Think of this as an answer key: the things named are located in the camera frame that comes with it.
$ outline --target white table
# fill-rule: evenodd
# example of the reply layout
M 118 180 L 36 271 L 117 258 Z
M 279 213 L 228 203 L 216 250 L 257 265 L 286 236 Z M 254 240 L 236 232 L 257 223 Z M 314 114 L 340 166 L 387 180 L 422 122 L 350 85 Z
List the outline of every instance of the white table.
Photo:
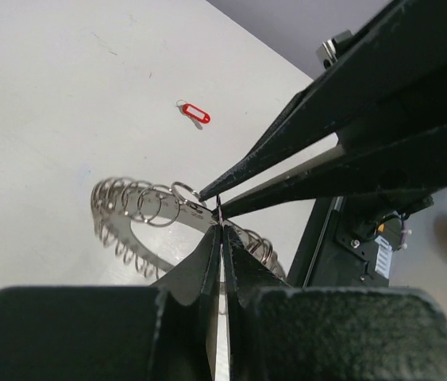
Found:
M 144 283 L 94 237 L 91 188 L 128 175 L 201 189 L 310 81 L 203 0 L 0 1 L 0 288 Z M 211 123 L 196 129 L 176 108 L 180 99 L 206 110 Z M 287 270 L 312 205 L 235 221 L 269 238 Z M 177 260 L 200 237 L 178 225 L 141 234 Z

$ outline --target white sticker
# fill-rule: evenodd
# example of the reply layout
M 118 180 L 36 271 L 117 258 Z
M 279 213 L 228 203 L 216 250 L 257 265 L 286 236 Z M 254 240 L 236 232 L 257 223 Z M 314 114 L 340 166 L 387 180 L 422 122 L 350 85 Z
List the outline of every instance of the white sticker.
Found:
M 375 272 L 389 279 L 392 261 L 392 246 L 382 236 L 378 236 L 375 242 L 379 244 L 379 251 L 376 254 Z

